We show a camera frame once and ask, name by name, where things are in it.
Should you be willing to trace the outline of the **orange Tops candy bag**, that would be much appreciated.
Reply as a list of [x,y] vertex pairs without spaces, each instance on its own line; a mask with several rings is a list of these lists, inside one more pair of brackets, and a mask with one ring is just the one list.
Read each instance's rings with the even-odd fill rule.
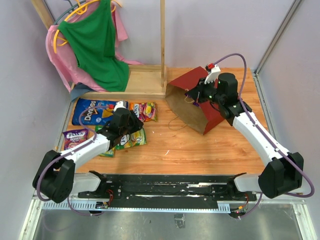
[[141,122],[158,121],[156,102],[130,102],[129,110],[132,110]]

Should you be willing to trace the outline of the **red brown paper bag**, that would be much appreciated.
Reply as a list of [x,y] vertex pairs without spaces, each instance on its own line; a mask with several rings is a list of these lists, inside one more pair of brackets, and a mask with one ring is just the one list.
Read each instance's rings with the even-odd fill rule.
[[187,91],[196,86],[200,78],[207,75],[204,68],[196,67],[170,81],[165,91],[165,100],[172,112],[201,135],[207,134],[224,121],[220,113],[213,109],[209,102],[196,103],[186,95]]

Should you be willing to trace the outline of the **blue Doritos chip bag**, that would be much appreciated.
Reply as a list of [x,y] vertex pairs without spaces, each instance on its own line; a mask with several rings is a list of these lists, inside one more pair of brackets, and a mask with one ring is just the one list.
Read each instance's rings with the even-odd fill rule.
[[114,104],[115,102],[117,101],[79,98],[73,111],[72,125],[80,125],[79,117],[84,110],[86,111],[81,116],[83,125],[105,125],[111,121],[114,116],[114,111],[109,112],[107,107],[109,104]]

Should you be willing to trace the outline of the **purple Tops candy bag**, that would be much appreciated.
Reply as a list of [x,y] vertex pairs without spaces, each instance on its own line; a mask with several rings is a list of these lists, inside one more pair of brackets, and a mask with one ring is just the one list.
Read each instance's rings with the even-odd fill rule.
[[64,137],[63,149],[69,150],[85,142],[88,139],[89,131],[83,128],[65,131],[62,134]]

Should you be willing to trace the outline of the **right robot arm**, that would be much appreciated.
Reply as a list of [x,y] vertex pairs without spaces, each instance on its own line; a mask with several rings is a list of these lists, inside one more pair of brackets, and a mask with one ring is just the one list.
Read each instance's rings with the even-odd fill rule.
[[238,81],[232,73],[221,73],[214,82],[200,78],[186,96],[198,104],[209,102],[217,106],[220,115],[252,145],[265,168],[260,174],[240,173],[226,188],[232,200],[245,192],[263,193],[273,199],[302,186],[304,159],[279,144],[261,125],[251,108],[239,99]]

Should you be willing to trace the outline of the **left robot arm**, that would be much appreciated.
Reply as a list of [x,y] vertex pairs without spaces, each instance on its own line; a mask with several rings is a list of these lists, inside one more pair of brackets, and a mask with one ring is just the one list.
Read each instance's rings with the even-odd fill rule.
[[107,193],[107,185],[101,174],[91,171],[76,174],[76,170],[121,142],[125,135],[143,128],[143,122],[132,110],[120,107],[112,120],[105,124],[93,137],[62,152],[48,151],[38,168],[32,185],[40,200],[61,203],[69,195],[90,192],[96,198]]

